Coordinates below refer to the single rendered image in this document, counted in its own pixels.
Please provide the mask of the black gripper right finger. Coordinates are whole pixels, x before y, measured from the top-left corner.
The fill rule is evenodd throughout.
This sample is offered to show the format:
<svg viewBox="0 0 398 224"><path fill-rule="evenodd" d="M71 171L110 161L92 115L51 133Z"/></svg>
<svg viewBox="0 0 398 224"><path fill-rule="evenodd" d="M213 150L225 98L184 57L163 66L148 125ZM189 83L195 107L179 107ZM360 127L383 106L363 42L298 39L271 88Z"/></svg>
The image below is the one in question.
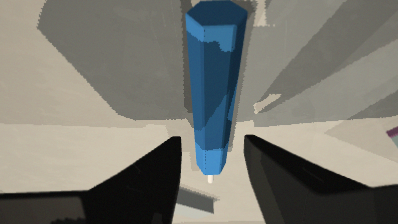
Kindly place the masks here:
<svg viewBox="0 0 398 224"><path fill-rule="evenodd" d="M398 224L398 184L368 186L253 134L244 158L266 224Z"/></svg>

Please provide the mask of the keyboard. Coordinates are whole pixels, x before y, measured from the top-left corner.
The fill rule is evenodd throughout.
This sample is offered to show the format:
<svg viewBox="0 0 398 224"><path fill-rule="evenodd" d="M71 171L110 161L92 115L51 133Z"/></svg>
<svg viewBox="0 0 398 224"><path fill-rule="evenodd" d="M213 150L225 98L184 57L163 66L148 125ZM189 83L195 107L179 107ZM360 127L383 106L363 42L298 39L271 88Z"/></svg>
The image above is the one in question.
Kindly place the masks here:
<svg viewBox="0 0 398 224"><path fill-rule="evenodd" d="M389 135L390 140L392 143L395 145L395 147L398 150L398 126L386 131L387 134Z"/></svg>

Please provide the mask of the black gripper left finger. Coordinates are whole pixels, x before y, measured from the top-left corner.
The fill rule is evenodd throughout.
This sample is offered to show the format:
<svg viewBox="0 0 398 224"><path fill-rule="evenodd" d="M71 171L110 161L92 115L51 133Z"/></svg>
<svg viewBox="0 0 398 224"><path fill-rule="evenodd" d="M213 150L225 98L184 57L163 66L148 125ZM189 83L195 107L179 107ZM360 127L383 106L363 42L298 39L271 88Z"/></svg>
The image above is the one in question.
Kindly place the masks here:
<svg viewBox="0 0 398 224"><path fill-rule="evenodd" d="M172 136L90 190L0 193L0 224L172 224L181 163Z"/></svg>

